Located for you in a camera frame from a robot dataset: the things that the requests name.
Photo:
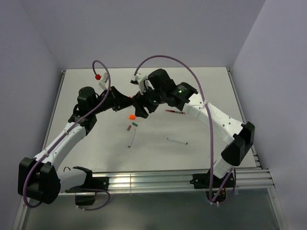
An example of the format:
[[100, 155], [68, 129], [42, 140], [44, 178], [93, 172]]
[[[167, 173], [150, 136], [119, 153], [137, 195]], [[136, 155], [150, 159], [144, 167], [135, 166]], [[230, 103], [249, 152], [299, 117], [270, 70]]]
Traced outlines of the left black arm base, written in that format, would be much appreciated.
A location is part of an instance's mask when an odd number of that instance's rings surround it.
[[[68, 190], [65, 190], [65, 193], [89, 193], [92, 192], [94, 195], [75, 195], [75, 204], [78, 208], [84, 208], [87, 211], [92, 210], [98, 210], [100, 208], [103, 208], [106, 206], [110, 200], [111, 195], [108, 192], [108, 186], [109, 186], [109, 177], [93, 177], [90, 180], [90, 183], [87, 186], [75, 186]], [[107, 194], [107, 200], [102, 204], [100, 207], [95, 208], [88, 208], [86, 206], [92, 206], [94, 202], [96, 201], [97, 194], [98, 193], [105, 193]]]

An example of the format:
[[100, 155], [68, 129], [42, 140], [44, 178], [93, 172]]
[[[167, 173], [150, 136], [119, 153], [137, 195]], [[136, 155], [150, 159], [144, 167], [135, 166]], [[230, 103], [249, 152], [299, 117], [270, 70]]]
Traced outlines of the white brown-tip pen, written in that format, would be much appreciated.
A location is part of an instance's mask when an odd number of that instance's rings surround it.
[[129, 144], [128, 144], [128, 148], [130, 148], [132, 146], [132, 143], [134, 141], [134, 137], [135, 137], [135, 134], [136, 134], [136, 129], [133, 130], [132, 132], [132, 135], [130, 137], [130, 141], [129, 141]]

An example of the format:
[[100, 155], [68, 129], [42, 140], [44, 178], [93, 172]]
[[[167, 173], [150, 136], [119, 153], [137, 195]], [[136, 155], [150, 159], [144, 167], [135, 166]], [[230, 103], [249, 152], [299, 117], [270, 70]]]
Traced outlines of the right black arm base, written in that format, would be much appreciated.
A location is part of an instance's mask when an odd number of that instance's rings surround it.
[[189, 182], [194, 186], [194, 189], [207, 189], [206, 196], [210, 199], [215, 198], [214, 203], [222, 203], [227, 199], [227, 188], [232, 188], [232, 193], [235, 190], [236, 186], [236, 174], [231, 173], [228, 177], [227, 174], [223, 178], [218, 178], [213, 176], [213, 188], [210, 193], [210, 172], [207, 173], [195, 173], [192, 175], [192, 180]]

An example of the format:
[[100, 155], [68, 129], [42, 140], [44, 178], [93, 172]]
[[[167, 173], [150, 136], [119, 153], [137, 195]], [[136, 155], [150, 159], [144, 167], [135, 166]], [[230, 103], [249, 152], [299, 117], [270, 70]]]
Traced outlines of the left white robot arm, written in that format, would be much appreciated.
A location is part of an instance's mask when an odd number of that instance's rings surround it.
[[18, 193], [30, 207], [28, 199], [39, 204], [52, 203], [59, 193], [70, 189], [93, 191], [93, 172], [76, 166], [72, 170], [58, 173], [58, 168], [69, 152], [93, 129], [96, 114], [108, 109], [119, 111], [132, 106], [131, 97], [121, 94], [114, 86], [98, 95], [92, 87], [79, 90], [77, 104], [62, 132], [33, 158], [23, 158], [19, 164]]

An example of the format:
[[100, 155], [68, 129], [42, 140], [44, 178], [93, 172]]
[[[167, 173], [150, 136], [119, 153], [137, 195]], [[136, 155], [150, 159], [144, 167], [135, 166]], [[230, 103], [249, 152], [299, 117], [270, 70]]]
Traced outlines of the white green-tip pen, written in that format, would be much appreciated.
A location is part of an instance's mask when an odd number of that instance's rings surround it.
[[173, 138], [169, 138], [169, 137], [165, 137], [166, 140], [171, 141], [171, 142], [175, 142], [175, 143], [180, 143], [183, 145], [187, 145], [188, 142], [186, 141], [182, 141], [182, 140], [178, 140], [178, 139], [173, 139]]

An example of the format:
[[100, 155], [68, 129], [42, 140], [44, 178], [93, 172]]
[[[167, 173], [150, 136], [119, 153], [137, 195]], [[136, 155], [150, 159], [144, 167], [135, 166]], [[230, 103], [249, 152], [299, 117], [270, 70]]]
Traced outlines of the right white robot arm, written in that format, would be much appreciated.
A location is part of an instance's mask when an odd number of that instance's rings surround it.
[[253, 145], [255, 126], [242, 123], [202, 99], [200, 91], [186, 82], [176, 84], [164, 69], [157, 69], [148, 76], [136, 73], [131, 83], [138, 85], [139, 92], [133, 97], [136, 116], [146, 118], [158, 105], [167, 104], [191, 115], [213, 128], [226, 143], [225, 149], [213, 162], [213, 172], [208, 174], [208, 183], [217, 187], [233, 167], [241, 164]]

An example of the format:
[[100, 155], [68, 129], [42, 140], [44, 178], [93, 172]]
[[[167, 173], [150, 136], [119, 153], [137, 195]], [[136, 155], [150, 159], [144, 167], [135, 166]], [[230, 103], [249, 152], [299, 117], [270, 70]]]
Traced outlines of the aluminium rail frame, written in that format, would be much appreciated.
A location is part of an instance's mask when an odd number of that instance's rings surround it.
[[206, 166], [187, 169], [171, 162], [162, 171], [125, 171], [106, 168], [106, 154], [93, 153], [94, 176], [109, 177], [111, 200], [97, 211], [80, 211], [72, 206], [74, 193], [61, 193], [51, 205], [36, 209], [21, 203], [15, 230], [286, 230], [271, 173], [263, 169], [255, 149], [236, 171], [236, 189], [218, 207], [207, 203], [203, 190], [189, 183], [193, 174]]

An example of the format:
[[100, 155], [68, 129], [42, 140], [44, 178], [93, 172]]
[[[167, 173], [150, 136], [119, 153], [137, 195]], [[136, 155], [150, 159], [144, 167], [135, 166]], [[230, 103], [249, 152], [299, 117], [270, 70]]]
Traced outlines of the red pink pen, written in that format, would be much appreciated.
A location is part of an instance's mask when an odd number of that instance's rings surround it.
[[165, 111], [169, 113], [186, 114], [185, 112], [182, 112], [182, 111], [175, 111], [175, 110], [169, 110], [169, 109], [166, 109]]

